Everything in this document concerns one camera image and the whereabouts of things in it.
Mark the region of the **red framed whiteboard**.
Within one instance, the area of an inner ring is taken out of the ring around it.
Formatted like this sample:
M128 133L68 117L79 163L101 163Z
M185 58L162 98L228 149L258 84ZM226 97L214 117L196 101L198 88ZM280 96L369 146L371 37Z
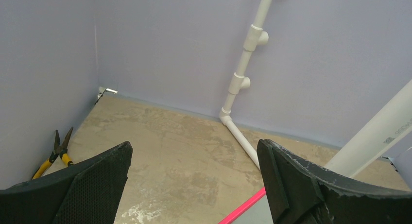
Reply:
M265 188L260 189L219 224L272 224Z

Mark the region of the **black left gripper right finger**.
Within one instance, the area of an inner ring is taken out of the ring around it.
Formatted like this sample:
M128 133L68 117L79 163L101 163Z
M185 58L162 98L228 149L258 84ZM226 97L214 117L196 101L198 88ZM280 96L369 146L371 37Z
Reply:
M275 224L409 224L412 194L345 177L269 139L257 144Z

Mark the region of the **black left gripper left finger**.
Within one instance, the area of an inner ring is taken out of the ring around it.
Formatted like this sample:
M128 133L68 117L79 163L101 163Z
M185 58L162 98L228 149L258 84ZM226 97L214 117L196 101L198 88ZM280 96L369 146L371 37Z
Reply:
M0 191L2 224L112 224L133 148L125 141L73 166Z

